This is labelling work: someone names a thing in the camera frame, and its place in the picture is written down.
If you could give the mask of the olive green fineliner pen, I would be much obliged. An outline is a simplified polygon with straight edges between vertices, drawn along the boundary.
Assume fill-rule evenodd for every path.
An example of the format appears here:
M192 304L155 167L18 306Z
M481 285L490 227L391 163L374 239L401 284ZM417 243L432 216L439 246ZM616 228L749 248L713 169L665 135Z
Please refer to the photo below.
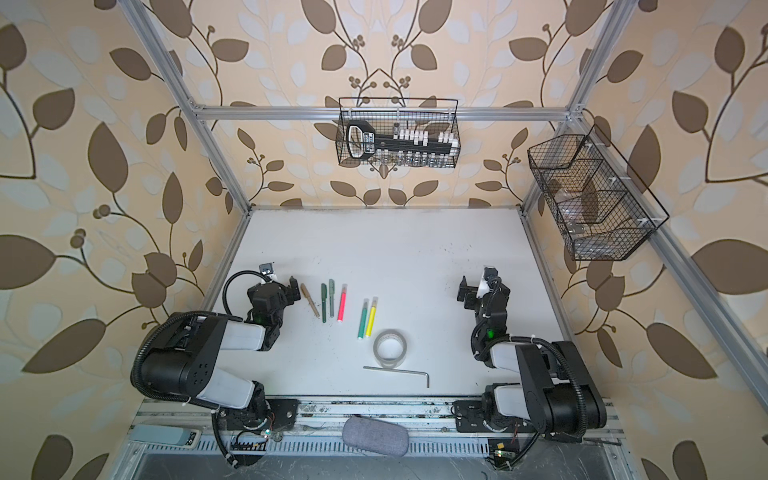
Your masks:
M323 323L327 323L327 314L328 314L327 301L328 301L328 285L326 283L321 283L321 319Z

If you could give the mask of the brown fineliner pen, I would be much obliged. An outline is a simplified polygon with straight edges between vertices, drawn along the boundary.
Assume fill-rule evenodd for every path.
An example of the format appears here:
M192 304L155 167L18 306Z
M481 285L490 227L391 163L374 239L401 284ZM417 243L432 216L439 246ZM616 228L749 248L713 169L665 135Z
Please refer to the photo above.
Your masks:
M309 289L307 288L307 286L304 283L300 284L300 290L301 290L301 293L304 296L304 298L309 303L309 306L310 306L313 314L315 315L315 317L320 319L321 318L320 311L319 311L316 303L314 302L314 300L313 300L313 298L312 298L312 296L310 294Z

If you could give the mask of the pink highlighter pen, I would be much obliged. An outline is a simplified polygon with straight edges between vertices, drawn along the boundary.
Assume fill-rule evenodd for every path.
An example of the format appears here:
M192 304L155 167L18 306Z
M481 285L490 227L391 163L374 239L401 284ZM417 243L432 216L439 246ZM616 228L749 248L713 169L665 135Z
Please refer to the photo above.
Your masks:
M347 301L347 284L343 284L341 293L340 293L340 299L339 299L339 309L337 313L337 321L339 322L343 322L344 320L346 301Z

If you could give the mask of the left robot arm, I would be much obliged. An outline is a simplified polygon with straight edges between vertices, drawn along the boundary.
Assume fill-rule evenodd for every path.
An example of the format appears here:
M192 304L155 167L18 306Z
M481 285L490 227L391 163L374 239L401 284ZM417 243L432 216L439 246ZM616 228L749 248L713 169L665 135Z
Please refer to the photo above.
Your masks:
M302 298L299 282L281 283L271 264L252 271L258 283L246 296L246 315L234 315L229 286L246 276L232 274L221 291L223 310L172 314L153 328L138 349L130 373L144 397L207 408L216 446L234 469L258 463L267 443L295 425L299 400L270 398L265 386L218 364L223 351L268 352L280 335L287 307Z

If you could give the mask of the teal highlighter pen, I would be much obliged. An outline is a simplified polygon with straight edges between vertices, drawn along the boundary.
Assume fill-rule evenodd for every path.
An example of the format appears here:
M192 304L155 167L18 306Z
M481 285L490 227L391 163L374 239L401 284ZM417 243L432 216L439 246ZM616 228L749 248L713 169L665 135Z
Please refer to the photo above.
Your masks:
M364 299L361 307L361 315L360 315L358 331L357 331L358 339L364 339L366 337L368 312L369 312L369 300Z

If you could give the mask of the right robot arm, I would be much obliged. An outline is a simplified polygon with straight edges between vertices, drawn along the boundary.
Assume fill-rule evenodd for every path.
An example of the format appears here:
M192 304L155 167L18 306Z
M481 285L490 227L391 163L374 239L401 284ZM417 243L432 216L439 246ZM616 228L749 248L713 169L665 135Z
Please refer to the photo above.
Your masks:
M518 380L492 383L478 400L457 400L451 407L460 433L531 432L516 452L491 454L492 465L502 470L513 469L539 440L580 443L608 422L605 402L573 342L508 332L510 294L493 267L484 269L477 286L461 280L457 300L475 317L473 358Z

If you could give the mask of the yellow highlighter pen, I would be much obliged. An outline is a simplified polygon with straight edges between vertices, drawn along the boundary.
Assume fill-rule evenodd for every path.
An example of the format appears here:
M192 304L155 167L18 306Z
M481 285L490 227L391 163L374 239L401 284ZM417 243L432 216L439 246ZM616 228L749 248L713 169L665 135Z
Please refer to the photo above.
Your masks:
M374 328L373 326L374 326L374 321L375 321L375 316L377 311L377 304L378 304L378 297L373 297L370 304L368 318L366 321L365 338L372 336L372 332Z

